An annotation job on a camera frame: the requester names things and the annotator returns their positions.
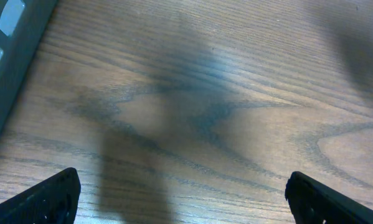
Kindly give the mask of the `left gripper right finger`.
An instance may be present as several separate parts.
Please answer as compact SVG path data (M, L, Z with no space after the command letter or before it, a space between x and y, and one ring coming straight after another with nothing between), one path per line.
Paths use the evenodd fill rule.
M288 179L285 198L296 224L373 224L373 210L299 171Z

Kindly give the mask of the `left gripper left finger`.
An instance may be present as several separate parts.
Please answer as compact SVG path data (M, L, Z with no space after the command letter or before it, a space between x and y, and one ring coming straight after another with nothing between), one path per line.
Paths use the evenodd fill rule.
M73 167L0 203L0 224L73 224L81 185Z

